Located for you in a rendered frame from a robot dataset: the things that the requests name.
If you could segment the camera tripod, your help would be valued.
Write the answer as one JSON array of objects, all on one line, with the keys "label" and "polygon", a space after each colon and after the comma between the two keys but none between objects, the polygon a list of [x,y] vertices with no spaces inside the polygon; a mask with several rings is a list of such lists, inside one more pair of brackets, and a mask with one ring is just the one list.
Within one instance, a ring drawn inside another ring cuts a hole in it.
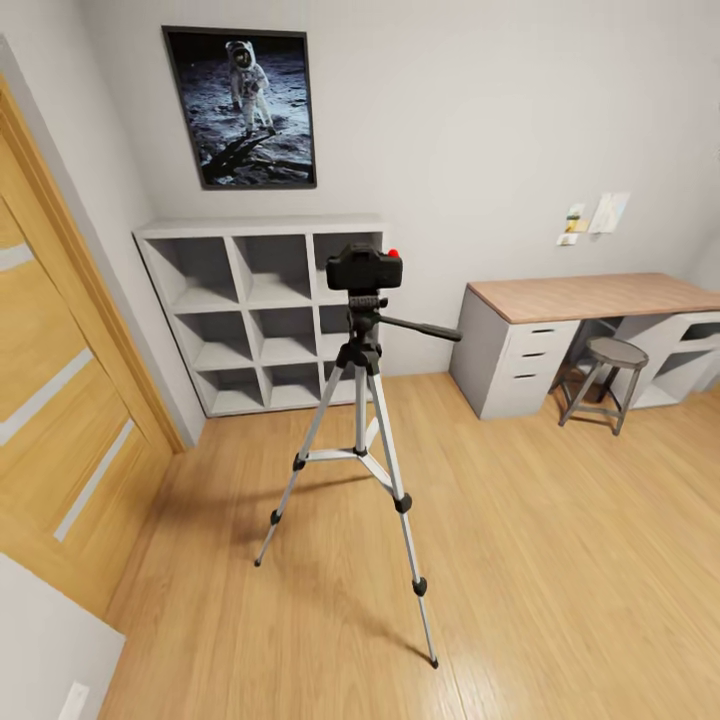
[{"label": "camera tripod", "polygon": [[[374,308],[387,308],[388,297],[379,299],[377,289],[347,289],[348,307],[346,318],[349,320],[349,341],[343,344],[335,361],[335,368],[317,407],[314,419],[300,453],[294,458],[292,464],[293,474],[284,492],[279,508],[270,516],[271,530],[264,542],[259,558],[255,561],[258,567],[261,564],[264,552],[268,547],[275,527],[280,522],[282,512],[288,496],[292,491],[300,470],[309,461],[333,461],[338,459],[357,459],[360,461],[378,480],[378,482],[391,494],[395,502],[395,509],[400,513],[408,558],[412,571],[413,591],[417,594],[421,610],[424,630],[430,652],[430,662],[433,667],[438,667],[438,661],[434,652],[431,632],[428,624],[423,595],[427,592],[427,580],[421,577],[418,572],[418,565],[413,548],[407,511],[412,507],[412,498],[403,491],[398,461],[392,439],[392,433],[386,410],[386,403],[380,379],[378,366],[379,358],[383,358],[381,344],[375,346],[375,341],[366,336],[366,333],[373,330],[373,326],[379,322],[396,325],[407,329],[414,329],[426,335],[443,338],[449,341],[461,341],[462,333],[458,329],[449,329],[429,324],[418,324],[380,315],[374,312]],[[355,409],[356,409],[356,447],[346,449],[324,449],[322,451],[309,451],[320,422],[326,413],[328,404],[337,386],[337,383],[346,368],[347,362],[353,361],[355,366]],[[366,428],[366,385],[367,375],[371,387],[376,415]],[[368,452],[374,438],[380,431],[384,445],[389,473],[377,462]]]}]

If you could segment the digital camera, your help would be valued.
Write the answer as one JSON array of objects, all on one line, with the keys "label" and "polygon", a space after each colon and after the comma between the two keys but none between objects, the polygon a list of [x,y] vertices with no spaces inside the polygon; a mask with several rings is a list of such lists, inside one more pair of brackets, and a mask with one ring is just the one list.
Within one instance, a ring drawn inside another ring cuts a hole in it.
[{"label": "digital camera", "polygon": [[352,242],[326,259],[329,289],[400,288],[403,260],[396,249],[377,251],[369,242]]}]

